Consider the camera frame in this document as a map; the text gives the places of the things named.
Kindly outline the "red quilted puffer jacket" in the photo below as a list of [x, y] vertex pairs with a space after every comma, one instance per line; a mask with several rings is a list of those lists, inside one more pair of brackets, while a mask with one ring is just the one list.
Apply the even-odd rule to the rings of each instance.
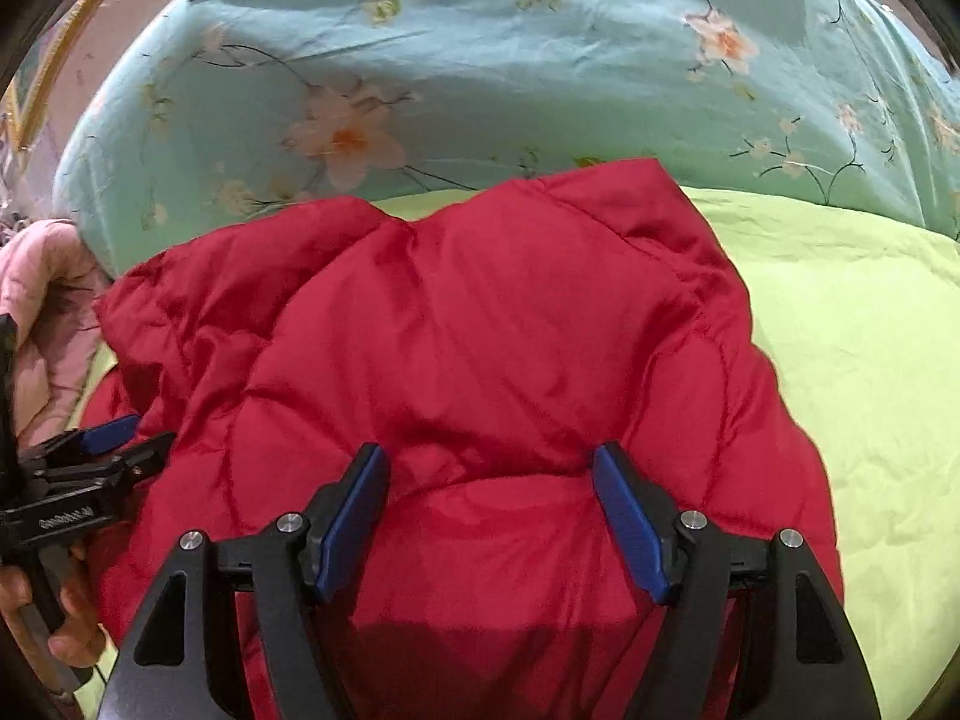
[[172, 247], [99, 299], [87, 422], [176, 438], [89, 546], [122, 639], [174, 541], [262, 530], [375, 442], [389, 500], [329, 639], [363, 718], [615, 718], [662, 613], [592, 492], [617, 442], [728, 532], [838, 580], [822, 458], [745, 284], [656, 161], [509, 181], [409, 223], [317, 200]]

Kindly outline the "gold framed landscape painting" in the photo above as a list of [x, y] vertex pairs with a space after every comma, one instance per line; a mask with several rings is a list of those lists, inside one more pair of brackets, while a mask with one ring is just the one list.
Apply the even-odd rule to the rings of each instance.
[[3, 94], [2, 133], [13, 153], [26, 153], [46, 118], [53, 85], [104, 0], [65, 0], [47, 20]]

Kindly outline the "pink quilted comforter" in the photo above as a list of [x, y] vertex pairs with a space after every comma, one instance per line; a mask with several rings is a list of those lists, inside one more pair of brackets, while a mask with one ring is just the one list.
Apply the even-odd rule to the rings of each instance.
[[18, 328], [13, 427], [23, 447], [70, 421], [101, 343], [94, 304], [109, 285], [70, 221], [36, 221], [3, 245], [2, 312]]

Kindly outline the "teal floral duvet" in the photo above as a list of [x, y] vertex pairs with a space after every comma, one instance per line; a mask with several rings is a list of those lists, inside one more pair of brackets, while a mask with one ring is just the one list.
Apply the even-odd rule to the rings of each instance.
[[958, 229], [958, 82], [875, 0], [172, 0], [53, 210], [122, 273], [290, 203], [628, 158]]

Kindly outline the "lime green bed sheet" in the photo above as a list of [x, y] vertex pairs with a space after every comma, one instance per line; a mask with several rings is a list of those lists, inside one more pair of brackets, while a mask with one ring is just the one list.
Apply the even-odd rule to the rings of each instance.
[[[822, 458], [841, 567], [828, 580], [882, 715], [907, 717], [958, 645], [957, 244], [862, 211], [679, 188], [745, 284], [754, 345]], [[370, 205], [409, 223], [452, 206]]]

